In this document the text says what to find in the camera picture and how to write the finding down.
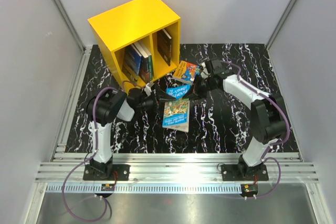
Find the orange 130-storey treehouse book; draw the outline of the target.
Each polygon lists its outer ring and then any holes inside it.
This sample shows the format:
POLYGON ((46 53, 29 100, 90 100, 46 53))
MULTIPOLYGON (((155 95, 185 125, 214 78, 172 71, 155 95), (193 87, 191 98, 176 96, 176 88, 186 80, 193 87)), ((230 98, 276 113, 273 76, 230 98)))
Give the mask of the orange 130-storey treehouse book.
POLYGON ((181 61, 175 72, 173 79, 182 83, 192 84, 195 77, 200 73, 200 67, 187 61, 181 61))

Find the blue Animal Farm book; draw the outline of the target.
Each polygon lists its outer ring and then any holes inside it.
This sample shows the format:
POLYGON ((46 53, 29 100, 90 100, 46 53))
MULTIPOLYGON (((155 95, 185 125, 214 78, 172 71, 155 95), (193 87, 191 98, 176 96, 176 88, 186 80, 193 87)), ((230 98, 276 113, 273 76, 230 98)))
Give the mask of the blue Animal Farm book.
POLYGON ((137 83, 139 78, 142 56, 136 49, 134 44, 128 45, 124 51, 124 59, 122 64, 122 72, 126 77, 137 83))

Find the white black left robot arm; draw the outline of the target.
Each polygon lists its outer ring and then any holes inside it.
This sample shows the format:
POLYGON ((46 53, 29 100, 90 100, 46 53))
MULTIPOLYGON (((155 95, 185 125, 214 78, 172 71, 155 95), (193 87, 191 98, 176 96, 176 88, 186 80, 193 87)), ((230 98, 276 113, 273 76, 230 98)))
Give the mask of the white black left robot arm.
POLYGON ((118 118, 132 121, 135 112, 157 109, 165 102, 176 98, 161 90, 156 84, 144 88, 132 88, 125 93, 112 87, 102 89, 86 107, 90 120, 92 136, 92 155, 85 164, 83 180, 120 180, 129 179, 130 165, 114 164, 111 151, 111 127, 118 118))

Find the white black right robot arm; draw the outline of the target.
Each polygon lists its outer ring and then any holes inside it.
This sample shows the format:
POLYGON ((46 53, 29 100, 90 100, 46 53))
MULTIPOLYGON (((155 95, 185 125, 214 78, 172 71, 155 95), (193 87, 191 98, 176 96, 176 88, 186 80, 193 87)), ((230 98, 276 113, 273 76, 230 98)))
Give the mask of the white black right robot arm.
POLYGON ((266 154, 271 146, 286 142, 290 136, 284 99, 254 87, 241 77, 240 67, 234 71, 229 66, 220 59, 202 63, 185 98, 199 100, 212 90, 222 90, 249 109, 251 141, 237 164, 221 164, 220 171, 224 181, 267 181, 266 154))

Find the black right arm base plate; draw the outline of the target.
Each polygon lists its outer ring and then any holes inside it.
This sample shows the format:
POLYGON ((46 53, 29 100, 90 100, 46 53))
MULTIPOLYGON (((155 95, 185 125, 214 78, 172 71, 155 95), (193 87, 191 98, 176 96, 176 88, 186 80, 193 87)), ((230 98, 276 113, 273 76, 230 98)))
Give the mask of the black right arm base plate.
POLYGON ((268 171, 265 164, 259 164, 254 167, 248 167, 239 164, 223 164, 220 167, 222 180, 225 182, 242 182, 242 181, 269 181, 268 171))

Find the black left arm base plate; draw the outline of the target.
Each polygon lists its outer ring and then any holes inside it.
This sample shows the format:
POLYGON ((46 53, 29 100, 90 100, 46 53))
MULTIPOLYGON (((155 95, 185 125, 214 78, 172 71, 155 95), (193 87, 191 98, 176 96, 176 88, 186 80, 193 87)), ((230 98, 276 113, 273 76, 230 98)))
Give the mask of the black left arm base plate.
POLYGON ((130 165, 127 164, 112 164, 107 167, 104 172, 92 168, 90 165, 85 166, 83 180, 117 180, 128 181, 130 173, 130 165))

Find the yellow two-compartment shelf box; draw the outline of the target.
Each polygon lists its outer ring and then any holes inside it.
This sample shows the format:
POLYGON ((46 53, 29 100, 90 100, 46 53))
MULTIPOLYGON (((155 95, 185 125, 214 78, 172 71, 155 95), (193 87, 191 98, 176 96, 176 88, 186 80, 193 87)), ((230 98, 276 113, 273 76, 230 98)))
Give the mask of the yellow two-compartment shelf box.
POLYGON ((152 54, 153 79, 175 70, 180 63, 181 18, 162 0, 132 0, 88 19, 106 65, 116 82, 133 88, 122 72, 124 49, 142 41, 152 54), (157 50, 157 32, 165 29, 172 37, 171 63, 157 50))

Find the green 104-storey treehouse book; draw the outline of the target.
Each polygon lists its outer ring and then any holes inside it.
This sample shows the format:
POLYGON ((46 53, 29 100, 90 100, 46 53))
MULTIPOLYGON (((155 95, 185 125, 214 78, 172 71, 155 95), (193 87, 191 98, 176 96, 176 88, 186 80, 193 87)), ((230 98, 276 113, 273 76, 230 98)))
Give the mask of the green 104-storey treehouse book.
POLYGON ((151 82, 154 78, 154 71, 153 71, 153 62, 152 62, 152 54, 147 49, 146 45, 143 43, 143 41, 140 41, 139 44, 143 48, 143 50, 146 52, 146 56, 144 56, 144 63, 143 67, 141 69, 141 78, 145 83, 151 82))

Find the dark Tale of Two Cities book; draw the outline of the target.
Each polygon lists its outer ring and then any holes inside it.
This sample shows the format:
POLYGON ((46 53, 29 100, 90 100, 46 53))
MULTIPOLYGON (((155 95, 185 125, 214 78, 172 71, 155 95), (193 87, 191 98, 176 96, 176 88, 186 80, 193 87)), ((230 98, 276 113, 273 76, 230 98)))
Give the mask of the dark Tale of Two Cities book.
POLYGON ((138 41, 137 47, 138 51, 142 55, 142 62, 139 75, 145 83, 148 83, 151 81, 151 70, 149 62, 151 53, 148 51, 148 49, 146 48, 145 44, 142 41, 138 41))

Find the aluminium frame rail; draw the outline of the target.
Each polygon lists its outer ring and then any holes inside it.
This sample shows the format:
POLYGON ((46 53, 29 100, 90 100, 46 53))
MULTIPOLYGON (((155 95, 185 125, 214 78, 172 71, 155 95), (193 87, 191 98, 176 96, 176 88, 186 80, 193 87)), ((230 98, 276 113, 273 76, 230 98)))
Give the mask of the aluminium frame rail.
MULTIPOLYGON (((84 153, 56 153, 50 162, 42 162, 36 175, 39 182, 61 182, 80 162, 84 153)), ((267 161, 270 182, 281 174, 282 183, 317 183, 312 163, 303 162, 298 153, 270 153, 267 161)), ((130 165, 131 183, 214 183, 222 179, 219 164, 236 164, 238 153, 204 154, 114 154, 114 164, 130 165)))

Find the dark Three book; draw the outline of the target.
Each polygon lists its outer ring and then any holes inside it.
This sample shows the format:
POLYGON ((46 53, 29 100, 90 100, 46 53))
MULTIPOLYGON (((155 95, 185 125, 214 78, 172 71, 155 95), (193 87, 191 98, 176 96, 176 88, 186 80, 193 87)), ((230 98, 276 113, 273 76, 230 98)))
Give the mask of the dark Three book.
POLYGON ((157 48, 159 54, 162 56, 168 66, 171 65, 172 53, 172 37, 165 28, 159 30, 157 33, 157 48))

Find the light blue treehouse book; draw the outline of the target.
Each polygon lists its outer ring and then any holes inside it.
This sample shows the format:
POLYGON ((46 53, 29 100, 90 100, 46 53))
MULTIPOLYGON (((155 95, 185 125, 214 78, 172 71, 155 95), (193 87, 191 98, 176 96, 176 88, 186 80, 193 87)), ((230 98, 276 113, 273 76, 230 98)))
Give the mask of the light blue treehouse book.
POLYGON ((162 127, 187 133, 189 130, 190 101, 183 99, 191 85, 167 88, 166 92, 176 98, 174 101, 165 102, 162 127))

